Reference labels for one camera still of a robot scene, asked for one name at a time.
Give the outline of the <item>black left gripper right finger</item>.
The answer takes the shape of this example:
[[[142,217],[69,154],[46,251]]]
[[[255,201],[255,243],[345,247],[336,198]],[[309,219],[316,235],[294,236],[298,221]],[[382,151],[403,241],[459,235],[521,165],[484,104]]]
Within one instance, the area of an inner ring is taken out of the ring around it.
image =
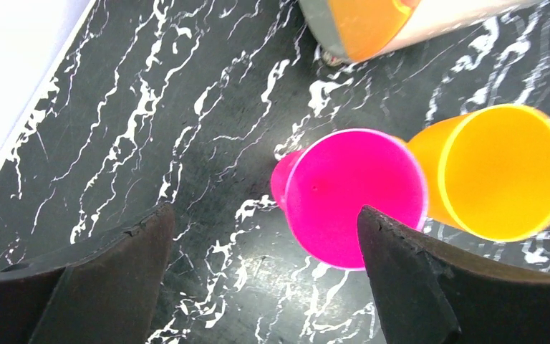
[[[472,254],[370,206],[357,233],[388,343],[550,343],[550,273]]]

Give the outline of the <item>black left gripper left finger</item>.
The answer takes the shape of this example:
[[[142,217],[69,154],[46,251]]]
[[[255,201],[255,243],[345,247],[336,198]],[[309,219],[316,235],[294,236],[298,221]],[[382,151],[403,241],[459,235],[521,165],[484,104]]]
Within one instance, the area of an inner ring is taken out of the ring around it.
[[[0,343],[144,343],[175,213],[141,219],[0,271]]]

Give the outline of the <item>orange wine glass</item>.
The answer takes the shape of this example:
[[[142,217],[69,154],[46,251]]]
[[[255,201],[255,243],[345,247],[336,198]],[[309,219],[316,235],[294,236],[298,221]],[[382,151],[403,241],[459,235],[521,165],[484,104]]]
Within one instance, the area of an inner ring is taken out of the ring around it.
[[[503,104],[442,120],[408,149],[428,184],[428,215],[495,242],[550,225],[550,117]]]

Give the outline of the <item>magenta wine glass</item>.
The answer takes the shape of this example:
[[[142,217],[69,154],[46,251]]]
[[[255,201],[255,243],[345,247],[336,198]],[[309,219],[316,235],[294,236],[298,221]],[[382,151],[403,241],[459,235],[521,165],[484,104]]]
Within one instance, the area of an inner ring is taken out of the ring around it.
[[[420,164],[405,142],[378,130],[340,130],[287,154],[273,169],[270,186],[299,245],[338,269],[365,268],[357,234],[364,206],[415,231],[427,219]]]

